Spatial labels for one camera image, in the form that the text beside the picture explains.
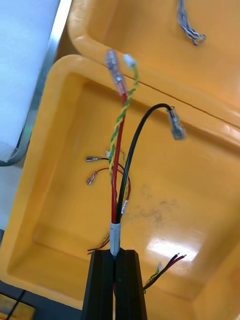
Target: dark floor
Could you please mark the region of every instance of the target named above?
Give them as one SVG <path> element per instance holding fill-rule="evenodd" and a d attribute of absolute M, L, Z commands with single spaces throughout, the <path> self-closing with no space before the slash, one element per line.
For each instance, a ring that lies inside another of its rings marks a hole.
<path fill-rule="evenodd" d="M 0 243 L 3 231 L 0 230 Z M 0 294 L 17 299 L 22 289 L 0 281 Z M 42 296 L 26 292 L 22 302 L 36 309 L 33 320 L 80 320 L 81 311 L 70 306 L 49 300 Z"/>

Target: metal frame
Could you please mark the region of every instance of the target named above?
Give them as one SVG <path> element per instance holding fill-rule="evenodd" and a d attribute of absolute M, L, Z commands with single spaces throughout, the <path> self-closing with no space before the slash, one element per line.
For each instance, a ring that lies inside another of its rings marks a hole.
<path fill-rule="evenodd" d="M 47 52 L 43 60 L 39 77 L 36 82 L 35 91 L 32 97 L 32 101 L 29 107 L 24 127 L 22 129 L 22 133 L 19 137 L 15 151 L 13 152 L 13 154 L 7 162 L 0 161 L 0 167 L 9 167 L 19 163 L 28 150 L 32 130 L 37 118 L 37 112 L 44 91 L 46 78 L 49 73 L 49 70 L 51 69 L 54 63 L 57 54 L 59 41 L 61 39 L 67 21 L 71 3 L 72 0 L 60 0 L 56 12 L 56 17 L 53 23 L 52 31 L 50 34 Z"/>

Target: orange plastic tray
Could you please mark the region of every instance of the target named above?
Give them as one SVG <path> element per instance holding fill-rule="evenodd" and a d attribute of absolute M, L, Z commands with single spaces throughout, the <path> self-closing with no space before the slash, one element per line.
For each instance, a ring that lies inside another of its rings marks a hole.
<path fill-rule="evenodd" d="M 126 83 L 131 88 L 133 80 Z M 174 141 L 165 111 L 147 121 L 129 172 L 121 246 L 138 252 L 143 283 L 158 263 L 187 254 L 147 290 L 149 319 L 234 319 L 240 312 L 240 130 L 140 85 L 127 112 L 125 152 L 156 103 L 176 107 L 187 139 Z M 107 163 L 85 157 L 104 155 L 121 107 L 103 65 L 72 55 L 53 66 L 0 249 L 2 281 L 82 308 L 86 250 L 100 243 L 111 215 L 108 172 L 86 185 Z"/>
<path fill-rule="evenodd" d="M 68 31 L 85 57 L 131 54 L 142 83 L 239 128 L 240 1 L 188 0 L 186 10 L 206 35 L 198 47 L 178 24 L 177 0 L 74 0 Z"/>

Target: plastic container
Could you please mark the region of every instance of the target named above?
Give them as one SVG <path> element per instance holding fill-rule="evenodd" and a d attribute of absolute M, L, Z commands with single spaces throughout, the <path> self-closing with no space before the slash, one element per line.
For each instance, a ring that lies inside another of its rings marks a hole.
<path fill-rule="evenodd" d="M 133 80 L 127 78 L 128 88 Z M 140 85 L 122 149 L 156 103 L 176 107 L 186 141 L 155 111 L 137 142 L 121 246 L 139 254 L 143 283 L 176 253 L 186 258 L 145 295 L 148 318 L 226 320 L 240 313 L 240 129 Z M 0 250 L 0 279 L 82 308 L 90 257 L 109 230 L 104 155 L 122 107 L 108 70 L 79 55 L 51 69 Z"/>
<path fill-rule="evenodd" d="M 176 0 L 74 0 L 69 35 L 101 64 L 108 47 L 133 55 L 142 83 L 239 128 L 240 2 L 185 5 L 191 26 L 206 35 L 200 46 L 179 26 Z"/>

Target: white wire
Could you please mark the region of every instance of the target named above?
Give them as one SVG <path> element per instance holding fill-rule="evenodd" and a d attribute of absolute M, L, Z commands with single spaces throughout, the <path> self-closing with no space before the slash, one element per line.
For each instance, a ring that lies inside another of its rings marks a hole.
<path fill-rule="evenodd" d="M 178 0 L 177 20 L 182 30 L 191 39 L 192 43 L 195 46 L 202 44 L 206 40 L 206 36 L 204 34 L 199 34 L 191 28 L 190 23 L 188 21 L 188 15 L 185 9 L 185 0 Z"/>

